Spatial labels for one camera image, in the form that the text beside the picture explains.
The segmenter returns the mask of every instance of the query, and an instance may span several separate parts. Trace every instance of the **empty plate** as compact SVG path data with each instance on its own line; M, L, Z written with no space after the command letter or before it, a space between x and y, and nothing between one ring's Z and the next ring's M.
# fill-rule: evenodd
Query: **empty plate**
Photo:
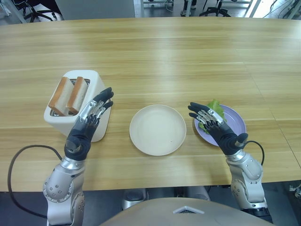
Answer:
M224 109L224 115L225 119L227 120L228 126L233 130L233 132L236 135L239 135L241 133L246 133L246 125L242 117L234 111L232 108L220 105ZM199 135L207 142L218 146L216 141L213 139L213 137L210 134L206 134L200 127L198 127L198 120L194 120L194 125L199 133Z
M186 137L186 124L175 109L150 105L138 111L130 124L133 144L149 155L166 155L177 150Z

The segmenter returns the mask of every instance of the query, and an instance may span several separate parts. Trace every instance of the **office chair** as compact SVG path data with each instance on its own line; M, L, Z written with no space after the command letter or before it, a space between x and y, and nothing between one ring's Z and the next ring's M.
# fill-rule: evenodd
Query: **office chair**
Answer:
M56 15L54 13L54 11L52 10L38 10L36 11L33 7L37 6L40 4L40 1L38 0L12 0L14 5L17 7L18 10L23 9L23 17L24 19L28 19L31 17L30 19L30 23L33 23L34 19L37 18L38 16L41 16L43 18L46 18L50 21L53 21L50 17L44 15L43 13L51 13L52 16L54 18L56 18ZM25 15L26 14L26 8L29 8L29 10L31 11L30 14Z
M231 17L228 14L228 10L222 8L222 0L217 0L217 2L218 1L220 1L220 2L218 3L217 7L208 7L207 11L201 13L199 16L208 16L208 14L215 13L215 16L218 16L219 14L222 14L224 17Z

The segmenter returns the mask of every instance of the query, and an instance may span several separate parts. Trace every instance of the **toast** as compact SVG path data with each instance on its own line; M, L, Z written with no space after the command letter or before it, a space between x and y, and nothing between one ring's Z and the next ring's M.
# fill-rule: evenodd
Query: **toast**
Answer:
M84 80L84 78L77 77L69 101L66 105L68 110L72 112L74 115L76 115L79 112L84 97L86 95L87 89L88 89L88 85Z
M67 77L62 77L48 106L60 116L68 116L66 104L70 99L73 84Z

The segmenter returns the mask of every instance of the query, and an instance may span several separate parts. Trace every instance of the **robotic arm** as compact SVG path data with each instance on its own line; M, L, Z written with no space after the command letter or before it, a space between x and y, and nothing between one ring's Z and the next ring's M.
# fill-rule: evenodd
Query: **robotic arm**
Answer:
M243 149L248 134L237 136L211 108L191 102L189 116L201 122L226 156L232 174L231 190L242 211L272 223L261 185L262 166Z
M91 140L102 114L113 105L111 88L103 90L87 103L76 119L64 147L65 157L43 185L48 202L48 225L81 226L85 198L84 162L91 147Z

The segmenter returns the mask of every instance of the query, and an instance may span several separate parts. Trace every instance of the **green lettuce leaf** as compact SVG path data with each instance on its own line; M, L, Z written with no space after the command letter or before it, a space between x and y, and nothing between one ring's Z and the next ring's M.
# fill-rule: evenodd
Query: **green lettuce leaf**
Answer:
M224 116L224 109L220 106L219 101L213 99L213 101L208 103L207 106L210 107L212 110L214 110L216 113L218 113L222 117L222 119L224 119L224 121L227 122ZM209 134L208 131L204 128L202 123L199 122L198 127L200 127L206 134Z

